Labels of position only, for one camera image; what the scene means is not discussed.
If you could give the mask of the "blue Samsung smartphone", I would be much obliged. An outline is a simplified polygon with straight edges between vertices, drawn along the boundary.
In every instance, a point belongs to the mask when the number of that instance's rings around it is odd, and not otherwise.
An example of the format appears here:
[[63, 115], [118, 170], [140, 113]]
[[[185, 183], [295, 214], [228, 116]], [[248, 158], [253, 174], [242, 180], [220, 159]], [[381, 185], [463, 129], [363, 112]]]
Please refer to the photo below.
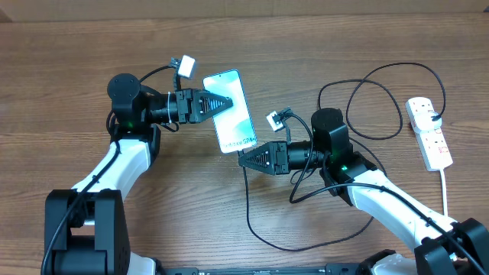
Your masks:
[[205, 90], [232, 100], [232, 107], [213, 117], [215, 132], [222, 153], [244, 150], [257, 144], [241, 76], [228, 70], [202, 80]]

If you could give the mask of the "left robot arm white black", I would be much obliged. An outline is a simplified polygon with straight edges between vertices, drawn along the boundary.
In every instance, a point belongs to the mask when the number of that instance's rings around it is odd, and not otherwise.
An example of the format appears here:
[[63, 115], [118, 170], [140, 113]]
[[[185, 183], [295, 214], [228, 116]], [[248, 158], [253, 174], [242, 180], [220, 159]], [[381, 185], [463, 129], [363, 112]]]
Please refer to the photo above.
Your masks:
[[130, 73], [114, 76], [107, 93], [108, 153], [84, 180], [46, 198], [42, 274], [164, 274], [158, 259], [132, 251], [124, 200], [154, 163], [162, 128], [201, 123], [233, 106], [202, 89], [162, 94]]

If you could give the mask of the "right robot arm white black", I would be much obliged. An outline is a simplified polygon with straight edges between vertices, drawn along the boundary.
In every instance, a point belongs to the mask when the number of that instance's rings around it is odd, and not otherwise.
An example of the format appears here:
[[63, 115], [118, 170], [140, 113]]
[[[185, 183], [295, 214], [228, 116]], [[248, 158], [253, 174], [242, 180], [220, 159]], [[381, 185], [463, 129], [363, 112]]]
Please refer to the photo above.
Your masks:
[[362, 261], [357, 274], [486, 274], [488, 230], [477, 220], [457, 222], [431, 210], [394, 185], [382, 170], [354, 150], [342, 112], [313, 113], [309, 140], [271, 141], [241, 153], [241, 167], [270, 175], [319, 170], [329, 191], [377, 219], [415, 255], [383, 250]]

